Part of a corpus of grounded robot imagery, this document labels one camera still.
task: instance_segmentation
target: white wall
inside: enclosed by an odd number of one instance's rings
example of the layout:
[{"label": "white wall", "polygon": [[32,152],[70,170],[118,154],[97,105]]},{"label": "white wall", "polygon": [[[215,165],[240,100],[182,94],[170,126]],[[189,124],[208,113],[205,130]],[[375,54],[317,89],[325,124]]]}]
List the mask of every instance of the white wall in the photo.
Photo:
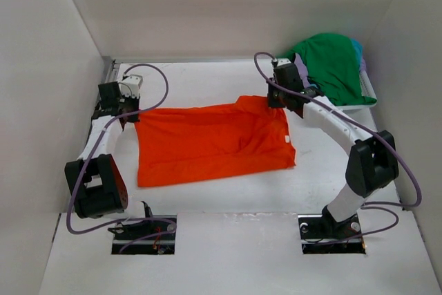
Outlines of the white wall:
[{"label": "white wall", "polygon": [[[379,98],[376,122],[395,135],[398,151],[421,182],[423,204],[415,215],[441,282],[441,0],[393,0],[366,55]],[[404,201],[415,199],[405,172],[396,183]]]},{"label": "white wall", "polygon": [[36,294],[103,62],[72,0],[0,9],[0,293]]},{"label": "white wall", "polygon": [[101,54],[250,57],[322,31],[365,42],[391,0],[74,0]]}]

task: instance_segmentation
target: orange cloth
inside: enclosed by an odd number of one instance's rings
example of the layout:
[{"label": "orange cloth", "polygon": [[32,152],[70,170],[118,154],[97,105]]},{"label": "orange cloth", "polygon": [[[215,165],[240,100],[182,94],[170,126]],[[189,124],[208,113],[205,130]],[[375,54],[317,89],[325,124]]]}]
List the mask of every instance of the orange cloth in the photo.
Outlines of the orange cloth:
[{"label": "orange cloth", "polygon": [[295,149],[282,109],[267,98],[241,96],[235,104],[158,108],[135,123],[140,143],[139,187],[225,178],[286,169]]}]

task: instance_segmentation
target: white table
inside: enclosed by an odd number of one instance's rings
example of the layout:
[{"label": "white table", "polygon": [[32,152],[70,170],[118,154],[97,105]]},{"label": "white table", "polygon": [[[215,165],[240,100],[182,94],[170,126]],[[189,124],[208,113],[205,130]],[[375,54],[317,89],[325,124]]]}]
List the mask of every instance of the white table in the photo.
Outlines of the white table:
[{"label": "white table", "polygon": [[[270,63],[261,63],[271,74]],[[128,66],[122,64],[119,74]],[[267,94],[249,60],[158,66],[170,84],[164,107]],[[150,68],[133,72],[144,76],[141,107],[156,103],[164,92],[161,77]],[[368,109],[350,115],[375,128]],[[395,209],[401,217],[396,228],[365,237],[366,255],[302,254],[296,214],[320,213],[336,196],[347,156],[294,113],[287,119],[297,150],[294,169],[156,189],[136,186],[137,136],[126,126],[116,163],[132,200],[145,200],[154,214],[178,214],[175,255],[112,256],[110,233],[72,236],[63,215],[40,294],[440,294],[411,212]],[[394,185],[373,200],[397,201]],[[359,216],[363,231],[392,221],[380,211]],[[80,229],[96,224],[74,220]]]}]

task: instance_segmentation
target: pile of clothes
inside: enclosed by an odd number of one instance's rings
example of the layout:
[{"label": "pile of clothes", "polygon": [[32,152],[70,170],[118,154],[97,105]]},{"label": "pile of clothes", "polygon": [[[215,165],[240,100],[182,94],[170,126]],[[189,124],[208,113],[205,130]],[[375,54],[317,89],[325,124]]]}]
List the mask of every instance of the pile of clothes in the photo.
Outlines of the pile of clothes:
[{"label": "pile of clothes", "polygon": [[371,105],[376,99],[362,95],[359,72],[366,70],[363,47],[346,36],[314,35],[280,57],[298,67],[304,87],[316,85],[336,106]]}]

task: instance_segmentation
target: purple cable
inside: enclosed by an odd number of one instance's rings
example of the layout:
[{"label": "purple cable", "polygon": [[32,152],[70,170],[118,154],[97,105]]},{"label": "purple cable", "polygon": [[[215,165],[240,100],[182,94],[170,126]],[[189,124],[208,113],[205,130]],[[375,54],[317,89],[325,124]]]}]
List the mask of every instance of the purple cable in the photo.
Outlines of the purple cable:
[{"label": "purple cable", "polygon": [[350,236],[348,238],[344,238],[342,240],[329,241],[329,242],[319,242],[319,243],[316,243],[315,245],[335,245],[335,244],[338,244],[338,243],[342,243],[342,242],[346,242],[348,240],[351,240],[352,238],[360,238],[361,236],[375,234],[375,233],[380,233],[382,231],[387,231],[388,229],[391,229],[391,228],[395,227],[398,224],[399,216],[395,212],[393,212],[393,211],[391,211],[389,209],[386,209],[384,207],[367,207],[367,205],[382,204],[382,205],[392,205],[392,206],[395,206],[395,207],[407,207],[407,208],[409,208],[409,207],[417,207],[417,206],[419,206],[422,203],[422,191],[421,191],[421,188],[419,186],[419,183],[418,183],[416,177],[414,176],[414,174],[413,174],[412,170],[409,168],[409,166],[405,163],[404,159],[396,152],[396,150],[394,150],[394,148],[387,141],[385,141],[377,132],[372,131],[371,129],[367,128],[366,126],[364,126],[362,124],[359,124],[358,122],[354,121],[353,119],[350,119],[348,117],[345,117],[344,115],[341,115],[338,112],[335,112],[328,105],[326,105],[326,104],[324,104],[322,102],[319,102],[318,100],[316,100],[316,99],[314,99],[314,98],[312,98],[310,96],[306,96],[306,95],[303,95],[302,93],[297,93],[296,91],[291,91],[289,89],[286,89],[283,86],[280,86],[277,83],[271,81],[264,74],[264,72],[262,71],[261,67],[258,64],[258,56],[259,55],[266,55],[266,56],[268,56],[268,57],[270,57],[272,59],[276,59],[276,58],[271,53],[268,53],[268,52],[257,52],[253,56],[253,60],[255,62],[256,69],[261,74],[261,76],[264,77],[265,81],[268,84],[270,84],[270,85],[274,86],[275,88],[277,88],[278,90],[281,90],[281,91],[283,91],[285,93],[288,93],[290,95],[295,95],[297,97],[301,97],[301,98],[307,99],[310,102],[313,102],[313,103],[323,107],[325,110],[333,113],[336,117],[338,117],[342,121],[348,122],[348,123],[350,123],[350,124],[360,128],[360,129],[362,129],[363,131],[366,131],[367,133],[373,135],[373,137],[375,137],[379,142],[381,142],[382,145],[385,146],[385,148],[398,160],[399,164],[401,164],[401,166],[403,167],[405,172],[410,177],[410,180],[412,181],[413,186],[414,186],[414,188],[416,190],[416,202],[413,203],[413,204],[401,204],[401,203],[395,203],[395,202],[373,201],[373,202],[366,202],[361,207],[361,209],[366,209],[366,210],[368,210],[368,209],[378,209],[378,210],[386,211],[386,212],[392,214],[393,216],[395,216],[396,220],[390,226],[384,227],[382,229],[377,229],[377,230],[374,230],[374,231],[368,231],[368,232],[362,233],[362,234],[356,234],[356,235]]},{"label": "purple cable", "polygon": [[70,200],[69,200],[69,204],[68,204],[68,213],[67,213],[67,216],[66,216],[66,227],[68,228],[69,233],[71,233],[71,234],[75,234],[75,235],[86,234],[86,233],[89,233],[89,232],[94,231],[94,230],[96,230],[96,229],[99,229],[99,228],[102,228],[102,227],[105,227],[105,226],[109,226],[109,225],[113,225],[113,224],[118,223],[118,222],[125,222],[125,221],[145,221],[145,220],[152,220],[152,221],[162,221],[162,222],[167,222],[167,223],[173,225],[173,231],[163,231],[163,232],[160,232],[160,233],[149,234],[148,236],[142,236],[141,238],[137,238],[137,239],[135,239],[135,240],[133,240],[133,241],[127,243],[126,245],[124,245],[124,246],[120,249],[120,251],[119,251],[120,253],[121,253],[124,249],[126,249],[129,245],[131,245],[131,244],[133,244],[134,242],[137,242],[137,241],[139,241],[139,240],[143,240],[143,239],[145,239],[145,238],[149,238],[149,237],[153,237],[153,236],[158,236],[158,235],[163,235],[163,234],[172,234],[172,233],[174,233],[174,232],[176,231],[176,224],[175,224],[173,221],[171,221],[171,220],[169,220],[169,219],[165,219],[165,218],[131,218],[131,219],[122,218],[122,219],[111,220],[111,221],[109,221],[109,222],[104,222],[103,224],[100,224],[100,225],[97,225],[97,226],[94,226],[94,227],[91,227],[91,228],[88,228],[88,229],[82,229],[81,231],[76,231],[75,229],[73,229],[73,228],[72,228],[72,224],[71,224],[71,217],[72,217],[72,212],[73,212],[73,207],[74,207],[74,201],[75,201],[75,198],[77,197],[77,193],[78,193],[78,189],[79,189],[79,187],[80,187],[81,179],[83,178],[83,176],[84,176],[84,174],[85,174],[85,172],[86,172],[86,168],[87,168],[87,166],[89,165],[89,162],[90,162],[90,160],[92,159],[92,156],[93,156],[94,153],[96,152],[97,147],[98,147],[99,143],[101,142],[101,140],[102,140],[102,138],[103,138],[103,136],[104,136],[104,134],[105,134],[106,129],[107,129],[107,128],[108,128],[108,127],[109,127],[114,121],[116,121],[116,120],[118,120],[118,119],[121,119],[122,117],[128,117],[128,116],[131,116],[131,115],[137,115],[137,114],[140,114],[140,113],[144,113],[144,112],[147,112],[147,111],[151,111],[151,110],[153,110],[154,108],[157,108],[159,105],[163,104],[164,100],[166,99],[166,97],[167,97],[167,95],[168,95],[168,93],[169,93],[169,82],[167,81],[167,77],[166,77],[166,75],[165,75],[165,74],[164,74],[164,73],[163,73],[158,67],[156,67],[156,66],[154,66],[154,65],[150,65],[150,64],[137,64],[137,65],[134,65],[134,66],[129,67],[129,68],[124,72],[124,74],[127,74],[128,71],[130,71],[130,70],[132,70],[132,69],[134,69],[134,68],[136,68],[136,67],[140,67],[140,66],[146,66],[146,67],[153,68],[153,69],[155,69],[157,72],[159,72],[159,73],[161,74],[161,76],[163,76],[163,78],[164,78],[164,83],[166,84],[166,91],[164,92],[164,96],[163,96],[163,98],[162,98],[157,104],[155,104],[155,105],[152,106],[152,107],[148,107],[148,108],[145,108],[145,109],[143,109],[143,110],[138,110],[138,111],[133,111],[133,112],[128,112],[128,113],[120,114],[120,115],[118,115],[118,116],[113,117],[112,119],[110,119],[110,120],[108,121],[108,123],[107,123],[106,125],[104,125],[103,130],[102,130],[101,133],[99,134],[99,137],[98,137],[97,141],[95,142],[95,144],[94,144],[92,150],[90,151],[88,157],[86,158],[86,161],[84,162],[83,167],[81,168],[81,171],[80,171],[80,173],[79,173],[79,175],[78,175],[77,181],[76,181],[75,186],[74,186],[74,189],[73,189],[73,191],[72,191],[72,195],[71,195]]}]

